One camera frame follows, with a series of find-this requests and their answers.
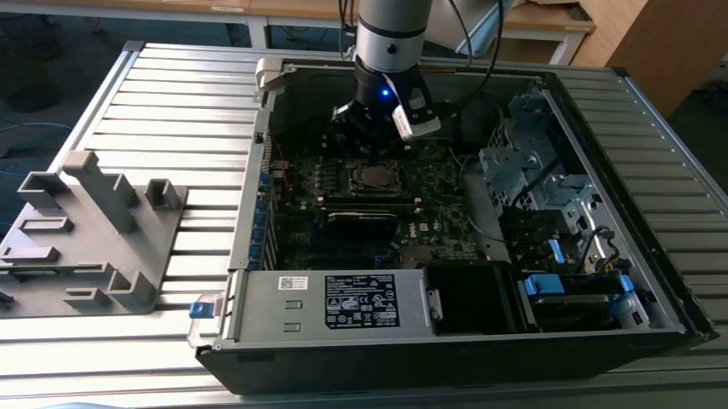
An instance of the motherboard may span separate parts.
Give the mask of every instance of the motherboard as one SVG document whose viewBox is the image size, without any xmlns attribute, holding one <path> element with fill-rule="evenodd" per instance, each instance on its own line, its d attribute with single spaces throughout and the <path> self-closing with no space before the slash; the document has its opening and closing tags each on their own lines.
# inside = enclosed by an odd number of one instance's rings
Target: motherboard
<svg viewBox="0 0 728 409">
<path fill-rule="evenodd" d="M 273 142 L 277 268 L 415 268 L 486 256 L 464 210 L 463 162 L 448 147 L 403 144 L 372 160 L 341 135 L 321 138 Z"/>
</svg>

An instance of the ribbed metal surface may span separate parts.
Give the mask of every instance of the ribbed metal surface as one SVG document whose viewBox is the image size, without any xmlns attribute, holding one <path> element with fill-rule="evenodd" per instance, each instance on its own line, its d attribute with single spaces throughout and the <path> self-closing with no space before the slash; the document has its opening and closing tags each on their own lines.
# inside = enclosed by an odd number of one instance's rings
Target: ribbed metal surface
<svg viewBox="0 0 728 409">
<path fill-rule="evenodd" d="M 134 184 L 165 177 L 190 186 L 158 311 L 111 318 L 5 320 L 0 331 L 2 407 L 95 402 L 115 406 L 233 406 L 316 401 L 341 405 L 353 395 L 242 398 L 204 370 L 188 345 L 186 309 L 226 279 L 233 225 L 246 171 L 257 104 L 257 60 L 268 55 L 333 59 L 327 53 L 264 52 L 148 44 L 115 68 L 126 77 L 109 106 L 89 118 L 79 148 Z M 455 64 L 452 60 L 435 60 Z M 671 257 L 710 316 L 728 323 L 728 220 L 671 136 L 630 84 L 608 70 L 504 65 L 554 71 L 563 79 Z M 202 334 L 216 332 L 204 323 Z M 496 397 L 519 393 L 594 394 L 711 388 L 728 379 L 727 337 L 679 357 L 642 360 L 595 379 L 363 393 L 363 402 L 415 396 Z"/>
</svg>

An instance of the barcode sticker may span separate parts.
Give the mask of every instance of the barcode sticker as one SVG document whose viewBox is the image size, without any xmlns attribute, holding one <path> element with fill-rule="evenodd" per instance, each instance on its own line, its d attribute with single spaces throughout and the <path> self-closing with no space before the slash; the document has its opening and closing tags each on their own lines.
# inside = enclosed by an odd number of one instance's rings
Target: barcode sticker
<svg viewBox="0 0 728 409">
<path fill-rule="evenodd" d="M 213 11 L 224 11 L 226 13 L 242 13 L 242 8 L 240 7 L 220 7 L 212 6 Z"/>
<path fill-rule="evenodd" d="M 280 290 L 309 290 L 309 277 L 280 277 Z"/>
</svg>

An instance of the power supply label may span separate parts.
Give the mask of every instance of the power supply label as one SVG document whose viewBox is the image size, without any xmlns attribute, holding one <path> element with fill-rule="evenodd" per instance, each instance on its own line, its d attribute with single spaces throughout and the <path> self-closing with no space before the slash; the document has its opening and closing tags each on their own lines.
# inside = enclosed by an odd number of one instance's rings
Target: power supply label
<svg viewBox="0 0 728 409">
<path fill-rule="evenodd" d="M 333 330 L 400 326 L 395 276 L 328 275 L 327 326 Z"/>
</svg>

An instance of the blue latch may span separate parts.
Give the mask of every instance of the blue latch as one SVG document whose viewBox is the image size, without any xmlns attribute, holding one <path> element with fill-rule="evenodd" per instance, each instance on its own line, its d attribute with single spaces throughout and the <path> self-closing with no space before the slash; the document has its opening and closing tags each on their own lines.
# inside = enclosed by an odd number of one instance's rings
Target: blue latch
<svg viewBox="0 0 728 409">
<path fill-rule="evenodd" d="M 193 302 L 190 304 L 190 318 L 216 318 L 216 303 Z"/>
<path fill-rule="evenodd" d="M 626 292 L 635 290 L 635 284 L 628 275 L 619 276 L 619 283 L 623 285 L 623 289 L 626 290 Z"/>
<path fill-rule="evenodd" d="M 250 247 L 250 252 L 249 252 L 249 253 L 250 253 L 250 258 L 252 258 L 252 259 L 253 259 L 253 258 L 261 258 L 261 254 L 262 254 L 262 252 L 261 252 L 261 246 L 260 246 L 260 245 L 253 245 L 253 246 Z"/>
<path fill-rule="evenodd" d="M 524 280 L 524 286 L 530 296 L 555 296 L 567 292 L 559 274 L 535 274 Z"/>
<path fill-rule="evenodd" d="M 564 264 L 567 259 L 564 258 L 564 253 L 562 252 L 562 246 L 559 245 L 559 240 L 552 239 L 548 241 L 551 244 L 551 250 L 555 251 L 555 259 L 559 264 Z"/>
</svg>

